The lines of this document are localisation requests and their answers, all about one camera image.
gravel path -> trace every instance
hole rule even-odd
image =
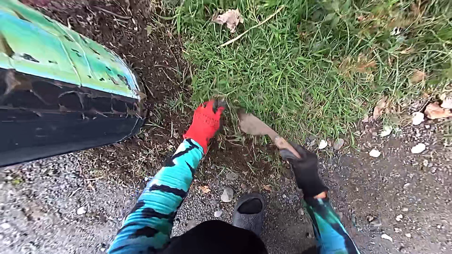
[[[452,253],[452,153],[443,147],[438,129],[408,127],[402,134],[384,138],[367,133],[359,140],[359,152],[320,162],[332,204],[359,249],[363,253]],[[411,147],[419,142],[427,144],[427,150],[412,154]],[[370,157],[371,149],[382,155]],[[107,173],[96,177],[99,172],[86,161],[86,153],[1,171],[0,248],[4,253],[105,251],[139,187],[132,181],[117,182]],[[320,156],[328,158],[323,152]],[[206,220],[231,222],[237,198],[251,188],[244,185],[243,173],[226,177],[231,172],[220,168],[225,167],[202,168],[204,174],[215,173],[215,177],[194,181],[173,235]],[[262,239],[271,254],[301,253],[315,244],[309,218],[290,175],[279,176],[276,183],[279,186],[264,193]],[[203,193],[204,186],[210,191]],[[234,189],[231,202],[221,201],[224,187]],[[392,241],[383,239],[384,234]]]

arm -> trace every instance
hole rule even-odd
[[[110,254],[156,253],[168,243],[178,208],[185,198],[207,143],[219,128],[223,107],[200,105],[185,140],[146,185],[108,249]]]
[[[304,207],[312,220],[319,253],[358,254],[358,249],[327,197],[328,187],[320,179],[317,155],[297,145],[294,148],[301,155],[301,159],[288,150],[281,150],[281,156],[289,161],[297,186],[303,190]]]
[[[311,217],[319,253],[358,254],[359,251],[334,212],[329,198],[306,198],[304,207]]]

foot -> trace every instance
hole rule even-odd
[[[232,225],[260,235],[264,225],[264,197],[259,193],[243,195],[237,201],[232,216]]]

green grass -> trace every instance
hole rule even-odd
[[[174,24],[195,66],[192,101],[227,98],[231,111],[254,112],[293,139],[309,134],[350,137],[354,124],[387,95],[404,109],[436,95],[452,78],[452,9],[422,1],[198,0],[176,8]],[[238,41],[219,47],[285,8]],[[212,23],[215,12],[238,8],[235,34]],[[400,35],[391,36],[394,27]],[[416,70],[428,75],[413,83]]]

sleeve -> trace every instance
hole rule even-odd
[[[304,206],[311,217],[320,254],[359,253],[328,198],[307,198]]]
[[[165,247],[202,156],[203,149],[196,141],[186,139],[180,144],[146,185],[108,253],[156,253]]]

